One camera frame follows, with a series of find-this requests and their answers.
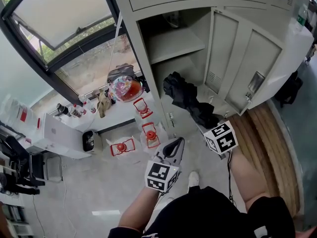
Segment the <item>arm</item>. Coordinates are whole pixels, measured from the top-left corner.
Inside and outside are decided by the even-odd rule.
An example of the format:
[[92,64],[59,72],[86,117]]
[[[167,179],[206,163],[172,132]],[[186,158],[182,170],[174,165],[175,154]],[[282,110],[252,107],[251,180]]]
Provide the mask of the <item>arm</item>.
[[242,154],[240,147],[234,148],[231,159],[231,171],[247,211],[260,197],[270,197],[265,182]]
[[157,190],[144,187],[129,208],[122,214],[118,226],[142,232],[150,221],[158,195]]

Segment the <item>black cable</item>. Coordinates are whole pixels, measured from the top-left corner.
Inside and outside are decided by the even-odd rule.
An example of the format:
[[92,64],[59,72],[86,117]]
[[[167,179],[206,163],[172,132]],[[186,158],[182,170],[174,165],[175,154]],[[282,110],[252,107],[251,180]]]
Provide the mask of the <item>black cable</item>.
[[230,173],[231,159],[232,159],[232,150],[229,152],[229,157],[228,157],[228,162],[227,162],[228,173],[229,173],[229,200],[231,201],[231,203],[235,207],[237,207],[236,202],[233,200],[233,195],[232,195],[232,191],[231,191],[231,173]]

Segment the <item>red object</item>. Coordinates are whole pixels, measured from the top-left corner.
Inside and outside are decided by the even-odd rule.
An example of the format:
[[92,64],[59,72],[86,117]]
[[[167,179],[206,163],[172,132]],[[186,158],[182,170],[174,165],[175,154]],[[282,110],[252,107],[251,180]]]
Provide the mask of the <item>red object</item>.
[[[145,105],[145,108],[140,110],[138,109],[138,107],[135,105],[137,102],[139,101],[143,101],[144,102],[144,105]],[[150,116],[151,114],[153,114],[153,111],[151,111],[149,108],[148,108],[148,105],[146,104],[146,102],[144,101],[143,98],[140,98],[138,100],[136,100],[135,102],[133,102],[133,105],[135,106],[135,108],[137,109],[137,111],[140,113],[142,119],[144,118],[147,118],[148,116]]]
[[[148,127],[147,128],[148,130],[145,131],[145,127],[146,126],[152,126],[152,128],[150,129]],[[144,132],[144,134],[145,134],[145,136],[147,138],[147,146],[148,146],[149,149],[155,148],[155,147],[160,145],[159,137],[157,136],[157,130],[154,127],[154,122],[148,122],[148,123],[142,125],[142,130],[143,130],[143,132]],[[149,146],[149,143],[153,143],[155,141],[157,141],[158,143],[154,144],[152,146]]]
[[127,146],[124,143],[117,144],[117,149],[120,152],[124,152],[127,149]]
[[[133,148],[131,148],[129,150],[127,150],[127,144],[125,144],[128,141],[132,141],[131,143],[132,143],[132,146],[133,146]],[[113,153],[113,148],[114,147],[116,148],[117,154]],[[111,151],[111,155],[112,156],[119,155],[119,154],[122,154],[122,153],[127,153],[127,152],[134,151],[134,150],[135,150],[135,145],[134,145],[134,141],[133,141],[132,138],[130,138],[130,139],[128,139],[128,140],[126,140],[126,141],[124,141],[122,143],[110,145],[110,151]]]
[[25,122],[27,114],[28,114],[28,109],[27,108],[23,108],[23,111],[22,111],[22,114],[21,114],[21,118],[20,118],[20,120],[22,122]]
[[157,135],[155,134],[155,132],[154,131],[148,131],[147,132],[147,139],[149,139],[149,140],[153,140],[153,139],[155,139],[155,137],[156,137]]

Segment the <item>bottle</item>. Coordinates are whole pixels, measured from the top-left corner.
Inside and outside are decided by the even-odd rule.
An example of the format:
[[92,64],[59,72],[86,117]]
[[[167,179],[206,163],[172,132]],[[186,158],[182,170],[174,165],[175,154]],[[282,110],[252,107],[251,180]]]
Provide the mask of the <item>bottle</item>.
[[73,106],[70,106],[68,108],[68,112],[73,116],[73,117],[81,117],[81,113]]
[[84,107],[88,109],[91,113],[94,114],[97,111],[94,107],[94,104],[91,101],[90,102],[84,101],[83,104],[84,104]]
[[299,33],[302,31],[305,25],[306,19],[307,19],[307,6],[303,4],[298,11],[297,21],[295,24],[295,33]]
[[59,113],[63,113],[64,115],[67,115],[69,117],[71,116],[70,113],[68,112],[68,108],[63,106],[61,103],[58,103],[56,108]]
[[95,109],[94,104],[87,98],[86,95],[79,95],[79,100],[85,105],[85,107],[91,112],[95,113],[97,110]]
[[80,114],[82,114],[82,115],[85,115],[86,112],[87,112],[83,107],[78,106],[78,105],[76,105],[76,104],[74,104],[74,108],[75,108]]

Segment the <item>open locker door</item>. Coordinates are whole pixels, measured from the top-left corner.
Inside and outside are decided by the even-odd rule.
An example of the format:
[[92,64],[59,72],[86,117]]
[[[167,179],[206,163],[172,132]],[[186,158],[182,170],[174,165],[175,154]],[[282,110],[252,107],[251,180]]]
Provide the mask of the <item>open locker door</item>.
[[229,11],[212,9],[205,85],[242,115],[282,50],[283,44],[261,26]]

